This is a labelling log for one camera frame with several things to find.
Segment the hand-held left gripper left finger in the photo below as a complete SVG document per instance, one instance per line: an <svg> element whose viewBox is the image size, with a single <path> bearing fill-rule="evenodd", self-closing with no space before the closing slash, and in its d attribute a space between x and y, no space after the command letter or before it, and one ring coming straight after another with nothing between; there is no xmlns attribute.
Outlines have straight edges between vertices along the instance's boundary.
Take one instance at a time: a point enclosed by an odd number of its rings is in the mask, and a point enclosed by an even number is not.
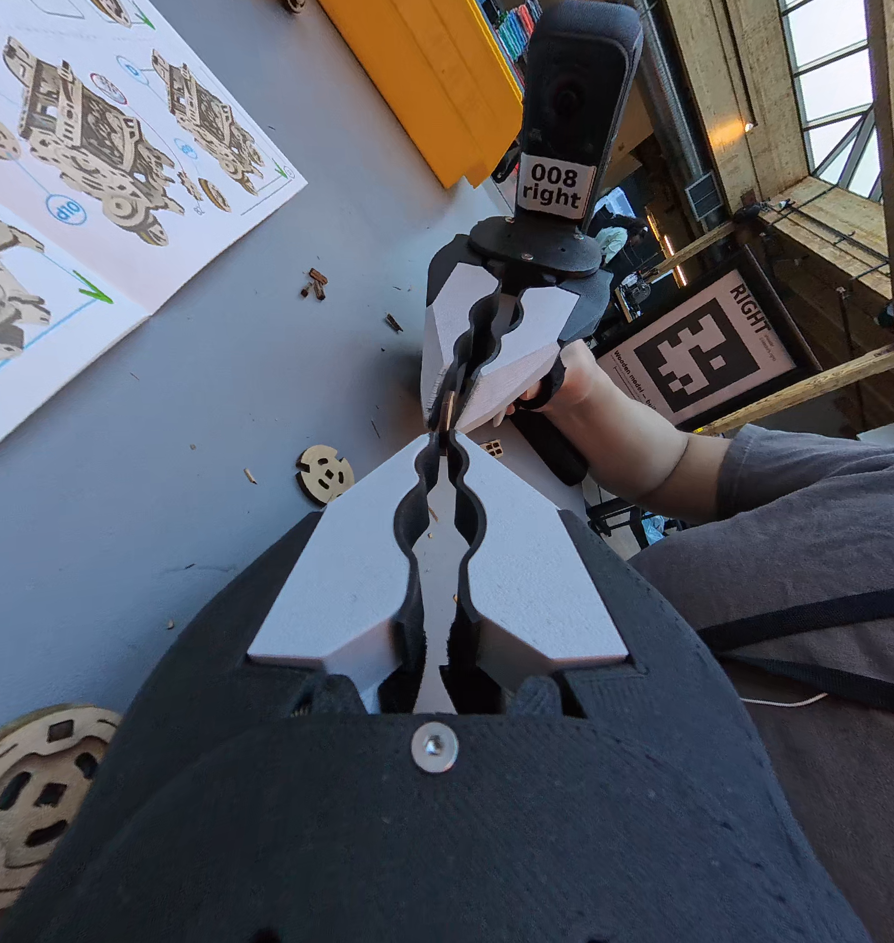
<svg viewBox="0 0 894 943"><path fill-rule="evenodd" d="M260 665L353 682L368 711L409 711L426 658L414 546L439 437L421 435L326 506L251 642Z"/></svg>

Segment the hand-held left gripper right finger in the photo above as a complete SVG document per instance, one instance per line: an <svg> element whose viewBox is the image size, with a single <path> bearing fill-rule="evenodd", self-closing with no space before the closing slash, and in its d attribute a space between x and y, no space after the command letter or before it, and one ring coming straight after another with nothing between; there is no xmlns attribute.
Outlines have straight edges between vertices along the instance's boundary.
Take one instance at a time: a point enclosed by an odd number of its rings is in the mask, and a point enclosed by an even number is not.
<svg viewBox="0 0 894 943"><path fill-rule="evenodd" d="M451 483L467 545L451 683L513 692L534 676L624 664L628 647L559 508L455 431Z"/></svg>

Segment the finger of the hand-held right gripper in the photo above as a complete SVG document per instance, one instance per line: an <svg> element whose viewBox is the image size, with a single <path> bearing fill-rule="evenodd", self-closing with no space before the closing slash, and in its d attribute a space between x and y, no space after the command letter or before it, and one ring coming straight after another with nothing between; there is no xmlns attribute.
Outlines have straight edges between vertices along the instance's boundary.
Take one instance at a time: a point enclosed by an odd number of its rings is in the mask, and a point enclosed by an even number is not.
<svg viewBox="0 0 894 943"><path fill-rule="evenodd" d="M516 323L496 338L485 363L476 367L453 428L469 433L504 414L509 405L551 369L559 337L574 309L574 293L560 287L524 289L516 299Z"/></svg>
<svg viewBox="0 0 894 943"><path fill-rule="evenodd" d="M467 372L459 375L461 367L472 368L474 379L464 406L454 407L453 427L458 431L472 431L487 423L515 397L512 389L522 376L522 354L506 341L506 334L521 312L517 300L499 288L498 279L486 269L459 263L429 303L419 381L420 404L428 425L438 426L442 396L464 383ZM486 315L484 339L495 345L489 345L476 360L458 364L456 344L478 324L470 320L472 313Z"/></svg>

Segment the person's right forearm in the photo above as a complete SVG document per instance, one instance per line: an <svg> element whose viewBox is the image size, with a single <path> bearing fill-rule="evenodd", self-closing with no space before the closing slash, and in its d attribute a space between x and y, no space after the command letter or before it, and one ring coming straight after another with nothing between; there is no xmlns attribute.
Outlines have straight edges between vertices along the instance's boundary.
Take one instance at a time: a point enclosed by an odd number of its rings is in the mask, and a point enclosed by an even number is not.
<svg viewBox="0 0 894 943"><path fill-rule="evenodd" d="M631 405L604 418L579 446L593 478L617 497L691 525L719 518L718 487L731 441L677 430Z"/></svg>

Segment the grey desk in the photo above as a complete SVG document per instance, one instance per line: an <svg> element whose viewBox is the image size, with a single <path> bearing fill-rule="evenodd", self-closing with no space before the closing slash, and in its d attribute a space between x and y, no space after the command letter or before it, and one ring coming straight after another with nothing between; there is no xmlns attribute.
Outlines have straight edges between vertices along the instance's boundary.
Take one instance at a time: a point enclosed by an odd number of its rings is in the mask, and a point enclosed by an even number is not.
<svg viewBox="0 0 894 943"><path fill-rule="evenodd" d="M0 727L123 712L313 508L306 446L362 476L423 431L429 262L507 209L490 180L441 186L318 2L157 6L308 185L1 443Z"/></svg>

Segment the person's right hand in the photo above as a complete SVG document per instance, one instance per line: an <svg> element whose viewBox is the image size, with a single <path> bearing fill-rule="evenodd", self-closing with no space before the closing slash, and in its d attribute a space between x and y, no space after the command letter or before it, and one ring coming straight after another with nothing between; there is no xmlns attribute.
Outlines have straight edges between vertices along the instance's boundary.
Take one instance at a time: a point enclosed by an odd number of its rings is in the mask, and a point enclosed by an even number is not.
<svg viewBox="0 0 894 943"><path fill-rule="evenodd" d="M538 434L535 451L555 470L578 466L600 480L618 447L621 423L628 403L620 404L619 391L597 364L585 341L578 339L560 349L556 365L563 374L557 391L538 408L542 382L529 387L500 413L513 423Z"/></svg>

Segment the stack of colourful boxes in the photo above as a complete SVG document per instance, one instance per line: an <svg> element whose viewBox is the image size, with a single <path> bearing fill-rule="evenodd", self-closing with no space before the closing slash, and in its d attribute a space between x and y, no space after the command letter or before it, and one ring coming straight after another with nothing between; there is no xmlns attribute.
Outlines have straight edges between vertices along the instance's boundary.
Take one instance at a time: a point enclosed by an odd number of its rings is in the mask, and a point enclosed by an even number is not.
<svg viewBox="0 0 894 943"><path fill-rule="evenodd" d="M497 13L494 30L500 48L512 63L524 60L542 12L539 2L525 1Z"/></svg>

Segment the slotted wooden disc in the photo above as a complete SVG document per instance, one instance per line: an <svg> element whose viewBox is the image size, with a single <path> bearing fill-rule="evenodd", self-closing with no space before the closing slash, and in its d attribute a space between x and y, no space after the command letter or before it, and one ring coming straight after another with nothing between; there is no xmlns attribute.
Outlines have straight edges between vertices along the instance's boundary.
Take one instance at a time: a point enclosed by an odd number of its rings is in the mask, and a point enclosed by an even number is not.
<svg viewBox="0 0 894 943"><path fill-rule="evenodd" d="M305 449L296 464L297 482L314 503L325 506L355 483L352 466L331 446L316 444Z"/></svg>

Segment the yellow plastic bin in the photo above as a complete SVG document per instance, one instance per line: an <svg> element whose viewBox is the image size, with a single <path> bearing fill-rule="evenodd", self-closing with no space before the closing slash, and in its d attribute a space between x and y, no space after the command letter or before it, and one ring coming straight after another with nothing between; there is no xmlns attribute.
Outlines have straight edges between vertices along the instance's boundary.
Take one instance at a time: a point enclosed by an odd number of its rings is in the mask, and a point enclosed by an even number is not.
<svg viewBox="0 0 894 943"><path fill-rule="evenodd" d="M474 1L322 1L441 183L485 182L521 128L522 92Z"/></svg>

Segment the framed marker sign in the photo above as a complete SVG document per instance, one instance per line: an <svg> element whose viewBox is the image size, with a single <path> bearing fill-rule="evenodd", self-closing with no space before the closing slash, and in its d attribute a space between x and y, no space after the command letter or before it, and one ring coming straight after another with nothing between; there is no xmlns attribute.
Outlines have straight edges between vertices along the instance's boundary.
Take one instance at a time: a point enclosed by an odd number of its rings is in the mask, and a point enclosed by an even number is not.
<svg viewBox="0 0 894 943"><path fill-rule="evenodd" d="M597 364L619 390L693 432L821 371L756 254L735 252L609 336Z"/></svg>

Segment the instruction booklet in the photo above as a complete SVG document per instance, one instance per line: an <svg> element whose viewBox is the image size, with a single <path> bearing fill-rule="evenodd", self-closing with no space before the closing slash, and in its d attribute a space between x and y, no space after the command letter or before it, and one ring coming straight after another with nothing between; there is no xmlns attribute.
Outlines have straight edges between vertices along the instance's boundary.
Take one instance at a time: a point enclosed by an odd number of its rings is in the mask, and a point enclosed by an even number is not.
<svg viewBox="0 0 894 943"><path fill-rule="evenodd" d="M0 442L305 185L151 2L0 1Z"/></svg>

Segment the person's t-shirt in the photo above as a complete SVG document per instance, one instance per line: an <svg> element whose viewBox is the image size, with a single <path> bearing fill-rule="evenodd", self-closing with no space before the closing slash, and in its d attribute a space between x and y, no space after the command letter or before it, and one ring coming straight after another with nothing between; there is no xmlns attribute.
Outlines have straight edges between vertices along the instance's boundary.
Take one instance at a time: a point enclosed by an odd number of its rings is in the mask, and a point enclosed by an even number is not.
<svg viewBox="0 0 894 943"><path fill-rule="evenodd" d="M695 629L894 589L894 446L753 426L733 440L719 520L630 565ZM894 941L894 715L730 663L817 856L874 941Z"/></svg>

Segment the ridged wooden wheel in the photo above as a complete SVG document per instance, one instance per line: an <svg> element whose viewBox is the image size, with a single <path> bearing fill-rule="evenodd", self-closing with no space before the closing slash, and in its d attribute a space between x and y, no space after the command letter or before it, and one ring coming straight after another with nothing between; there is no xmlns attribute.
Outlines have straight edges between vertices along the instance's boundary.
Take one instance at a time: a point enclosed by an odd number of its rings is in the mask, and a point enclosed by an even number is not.
<svg viewBox="0 0 894 943"><path fill-rule="evenodd" d="M63 703L0 728L0 911L76 820L121 721L99 706Z"/></svg>

